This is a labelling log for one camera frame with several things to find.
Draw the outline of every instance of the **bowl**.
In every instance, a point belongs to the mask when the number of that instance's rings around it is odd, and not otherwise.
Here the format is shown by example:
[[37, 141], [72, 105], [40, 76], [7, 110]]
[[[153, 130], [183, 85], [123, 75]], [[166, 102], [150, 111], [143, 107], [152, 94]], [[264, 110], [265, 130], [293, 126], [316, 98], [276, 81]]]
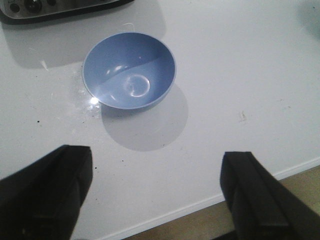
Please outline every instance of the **bowl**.
[[171, 51], [156, 38], [124, 32], [100, 41], [82, 67], [84, 85], [109, 107], [153, 107], [170, 91], [176, 75]]

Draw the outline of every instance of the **white countertop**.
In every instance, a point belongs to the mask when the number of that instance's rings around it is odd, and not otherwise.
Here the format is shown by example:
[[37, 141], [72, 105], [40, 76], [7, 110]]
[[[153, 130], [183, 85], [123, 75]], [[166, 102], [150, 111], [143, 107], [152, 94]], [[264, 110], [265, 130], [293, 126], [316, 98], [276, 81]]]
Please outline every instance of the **white countertop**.
[[[82, 61], [100, 40], [162, 40], [175, 84], [140, 113], [93, 105]], [[135, 0], [0, 27], [0, 178], [63, 144], [90, 146], [94, 177], [72, 240], [119, 240], [223, 200], [225, 151], [278, 179], [320, 164], [320, 2]]]

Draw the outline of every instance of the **appliance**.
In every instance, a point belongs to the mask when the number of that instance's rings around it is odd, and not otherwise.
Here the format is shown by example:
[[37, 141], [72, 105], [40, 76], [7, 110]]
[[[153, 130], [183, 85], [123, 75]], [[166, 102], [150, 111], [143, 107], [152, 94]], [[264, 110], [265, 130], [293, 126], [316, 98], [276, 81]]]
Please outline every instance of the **appliance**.
[[0, 0], [0, 19], [28, 24], [111, 9], [133, 0]]

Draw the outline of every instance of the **black knob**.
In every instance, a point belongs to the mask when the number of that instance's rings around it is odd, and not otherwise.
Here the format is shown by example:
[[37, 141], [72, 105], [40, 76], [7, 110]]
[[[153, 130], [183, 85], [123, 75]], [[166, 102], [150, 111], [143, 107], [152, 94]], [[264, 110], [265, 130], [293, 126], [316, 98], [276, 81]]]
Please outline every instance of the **black knob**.
[[25, 8], [31, 13], [38, 13], [42, 9], [42, 3], [40, 0], [24, 0]]
[[12, 4], [10, 5], [10, 9], [11, 9], [11, 11], [14, 12], [14, 13], [17, 13], [17, 12], [20, 11], [19, 5], [18, 5], [18, 4], [15, 4], [15, 3], [12, 3]]
[[54, 6], [54, 5], [56, 5], [56, 3], [57, 3], [56, 0], [46, 0], [46, 2], [47, 2], [50, 6]]

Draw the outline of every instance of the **bowl rim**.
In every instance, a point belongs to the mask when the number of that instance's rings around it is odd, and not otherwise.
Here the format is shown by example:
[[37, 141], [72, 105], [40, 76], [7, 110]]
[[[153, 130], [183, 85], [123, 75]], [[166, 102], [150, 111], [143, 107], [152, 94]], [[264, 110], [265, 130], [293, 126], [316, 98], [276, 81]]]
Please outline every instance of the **bowl rim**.
[[[86, 84], [86, 78], [85, 78], [85, 65], [86, 65], [86, 62], [87, 62], [87, 59], [89, 57], [89, 55], [91, 54], [91, 52], [95, 49], [95, 47], [97, 47], [99, 44], [101, 44], [103, 41], [106, 41], [107, 39], [109, 38], [112, 38], [112, 37], [115, 37], [117, 35], [123, 35], [123, 34], [139, 34], [139, 35], [144, 35], [144, 36], [147, 36], [147, 37], [150, 37], [150, 38], [153, 38], [155, 39], [156, 41], [158, 41], [159, 43], [161, 43], [162, 45], [165, 46], [165, 48], [169, 51], [171, 57], [172, 57], [172, 60], [173, 60], [173, 66], [174, 66], [174, 73], [173, 73], [173, 77], [172, 77], [172, 80], [171, 80], [171, 83], [169, 85], [169, 87], [167, 88], [167, 90], [162, 94], [160, 95], [159, 97], [157, 97], [155, 100], [149, 102], [149, 103], [146, 103], [144, 105], [140, 105], [140, 106], [134, 106], [134, 107], [118, 107], [118, 106], [114, 106], [114, 105], [111, 105], [111, 104], [107, 104], [103, 101], [100, 101], [91, 91], [90, 89], [88, 88], [87, 84]], [[175, 83], [175, 79], [176, 79], [176, 74], [177, 74], [177, 64], [176, 64], [176, 59], [175, 59], [175, 56], [173, 55], [172, 51], [170, 50], [170, 48], [161, 40], [159, 40], [158, 38], [152, 36], [152, 35], [149, 35], [149, 34], [146, 34], [146, 33], [142, 33], [142, 32], [137, 32], [137, 31], [125, 31], [125, 32], [119, 32], [119, 33], [116, 33], [116, 34], [113, 34], [113, 35], [110, 35], [102, 40], [100, 40], [98, 43], [96, 43], [91, 49], [90, 51], [86, 54], [85, 58], [84, 58], [84, 61], [82, 63], [82, 81], [84, 83], [84, 86], [86, 88], [86, 90], [90, 93], [90, 95], [96, 99], [98, 99], [99, 103], [105, 105], [105, 106], [108, 106], [108, 107], [111, 107], [111, 108], [115, 108], [115, 109], [120, 109], [120, 110], [137, 110], [137, 109], [143, 109], [143, 108], [147, 108], [149, 106], [152, 106], [153, 104], [155, 104], [157, 101], [161, 101], [167, 94], [168, 92], [171, 90], [172, 86], [174, 85]]]

